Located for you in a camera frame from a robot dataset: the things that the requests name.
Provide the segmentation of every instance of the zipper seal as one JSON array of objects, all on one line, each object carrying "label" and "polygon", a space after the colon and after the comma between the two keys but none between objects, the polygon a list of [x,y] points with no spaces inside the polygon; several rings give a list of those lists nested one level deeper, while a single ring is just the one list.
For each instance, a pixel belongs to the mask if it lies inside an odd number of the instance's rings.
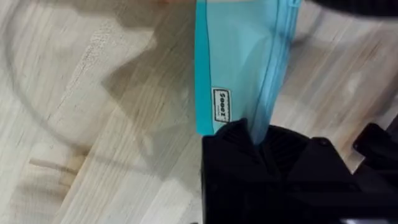
[{"label": "zipper seal", "polygon": [[300,7],[301,0],[289,0],[289,6],[291,7]]}]

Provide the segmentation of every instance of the reusable bag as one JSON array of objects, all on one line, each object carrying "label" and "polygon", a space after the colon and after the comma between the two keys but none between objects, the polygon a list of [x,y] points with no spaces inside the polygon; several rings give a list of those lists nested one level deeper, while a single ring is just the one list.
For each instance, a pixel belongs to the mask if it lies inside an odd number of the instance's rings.
[{"label": "reusable bag", "polygon": [[214,134],[247,118],[258,144],[282,86],[300,0],[210,1],[197,2],[197,131]]}]

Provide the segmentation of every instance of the light wood surface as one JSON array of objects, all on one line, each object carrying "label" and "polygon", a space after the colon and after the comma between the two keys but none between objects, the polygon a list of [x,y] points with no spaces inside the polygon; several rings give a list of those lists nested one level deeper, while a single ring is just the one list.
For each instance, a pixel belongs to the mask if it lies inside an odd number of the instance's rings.
[{"label": "light wood surface", "polygon": [[[0,223],[201,221],[195,5],[3,0]],[[398,113],[398,23],[301,8],[272,123],[330,138]]]}]

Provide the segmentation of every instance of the white label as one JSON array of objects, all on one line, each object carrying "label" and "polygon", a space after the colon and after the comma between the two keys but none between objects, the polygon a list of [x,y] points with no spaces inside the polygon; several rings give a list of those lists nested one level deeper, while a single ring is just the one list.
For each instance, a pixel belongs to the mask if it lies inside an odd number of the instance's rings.
[{"label": "white label", "polygon": [[213,116],[217,122],[231,121],[231,92],[224,88],[212,88]]}]

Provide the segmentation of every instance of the black object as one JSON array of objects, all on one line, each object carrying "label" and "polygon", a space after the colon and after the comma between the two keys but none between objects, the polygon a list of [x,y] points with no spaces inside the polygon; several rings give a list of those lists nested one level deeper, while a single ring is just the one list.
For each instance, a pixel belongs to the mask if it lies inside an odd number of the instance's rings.
[{"label": "black object", "polygon": [[398,0],[312,0],[324,7],[368,17],[397,17]]},{"label": "black object", "polygon": [[270,126],[255,146],[246,120],[203,138],[204,224],[342,223],[398,218],[398,147],[370,124],[355,141],[367,156],[351,175],[332,143]]}]

